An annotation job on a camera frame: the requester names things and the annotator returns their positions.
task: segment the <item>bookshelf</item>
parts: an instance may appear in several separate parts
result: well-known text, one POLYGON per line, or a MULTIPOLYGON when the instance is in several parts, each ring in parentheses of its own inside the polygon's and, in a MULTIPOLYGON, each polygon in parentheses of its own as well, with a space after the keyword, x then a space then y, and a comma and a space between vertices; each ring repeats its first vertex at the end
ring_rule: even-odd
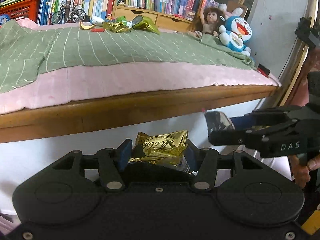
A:
POLYGON ((114 1, 111 15, 113 18, 125 16, 127 20, 131 21, 137 15, 147 16, 153 20, 157 27, 167 30, 186 32, 191 26, 191 21, 183 18, 136 7, 119 6, 117 0, 114 1))

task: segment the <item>banana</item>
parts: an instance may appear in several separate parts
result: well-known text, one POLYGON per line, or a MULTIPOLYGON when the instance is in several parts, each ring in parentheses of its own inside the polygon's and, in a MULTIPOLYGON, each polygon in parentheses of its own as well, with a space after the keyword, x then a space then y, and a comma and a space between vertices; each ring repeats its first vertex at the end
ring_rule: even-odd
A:
POLYGON ((80 29, 82 29, 82 30, 90 30, 90 29, 92 29, 94 27, 95 27, 94 24, 92 24, 92 25, 84 25, 82 22, 80 22, 80 29))

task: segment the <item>toy bicycle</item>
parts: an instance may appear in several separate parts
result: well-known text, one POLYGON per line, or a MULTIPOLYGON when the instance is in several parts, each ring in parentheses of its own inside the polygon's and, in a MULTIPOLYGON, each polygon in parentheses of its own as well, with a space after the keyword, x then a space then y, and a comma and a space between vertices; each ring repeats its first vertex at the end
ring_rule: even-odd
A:
POLYGON ((66 5, 67 4, 65 3, 61 3, 60 11, 55 12, 50 19, 51 24, 62 23, 62 20, 64 19, 65 16, 67 16, 68 21, 72 20, 74 23, 84 21, 84 18, 86 17, 86 13, 82 8, 80 8, 79 6, 66 8, 66 5), (70 9, 70 10, 72 9, 72 13, 70 14, 70 16, 66 14, 66 9, 70 9))

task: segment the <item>wooden bed frame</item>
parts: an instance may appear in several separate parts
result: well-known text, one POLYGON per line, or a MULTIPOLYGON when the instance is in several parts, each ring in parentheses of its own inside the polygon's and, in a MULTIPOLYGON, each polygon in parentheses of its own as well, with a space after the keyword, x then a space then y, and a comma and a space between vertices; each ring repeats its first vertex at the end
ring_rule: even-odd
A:
POLYGON ((140 92, 0 115, 0 143, 91 132, 271 96, 275 86, 210 86, 140 92))

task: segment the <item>bicycle wheel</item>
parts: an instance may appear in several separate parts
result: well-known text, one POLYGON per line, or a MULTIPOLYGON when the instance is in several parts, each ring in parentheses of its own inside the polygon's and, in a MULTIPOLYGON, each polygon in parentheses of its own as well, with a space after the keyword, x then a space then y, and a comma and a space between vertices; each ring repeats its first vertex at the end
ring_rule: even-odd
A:
POLYGON ((83 22, 85 18, 85 11, 82 9, 75 10, 72 13, 71 19, 74 23, 83 22))
POLYGON ((61 11, 57 11, 54 14, 52 14, 50 22, 51 24, 59 24, 62 22, 62 12, 61 11))

